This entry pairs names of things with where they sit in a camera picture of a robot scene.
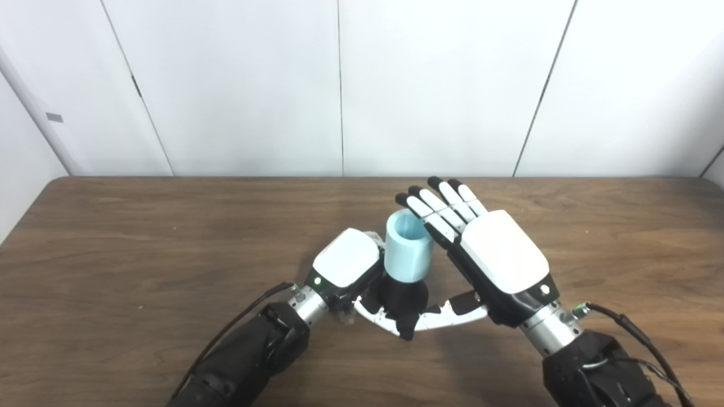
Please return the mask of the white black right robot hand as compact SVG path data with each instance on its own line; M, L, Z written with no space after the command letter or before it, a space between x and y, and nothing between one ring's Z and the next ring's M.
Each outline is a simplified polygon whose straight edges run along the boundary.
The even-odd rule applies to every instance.
M430 177L395 196L470 283L497 325L518 328L559 298L540 248L504 210L487 209L460 180Z

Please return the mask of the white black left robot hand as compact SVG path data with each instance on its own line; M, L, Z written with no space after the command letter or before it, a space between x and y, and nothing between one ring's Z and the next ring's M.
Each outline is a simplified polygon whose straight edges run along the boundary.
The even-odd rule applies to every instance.
M414 294L414 284L388 273L385 254L385 243L375 232L344 230L315 257L300 293L289 304L307 326L328 313L346 323L360 316L413 340L425 304Z

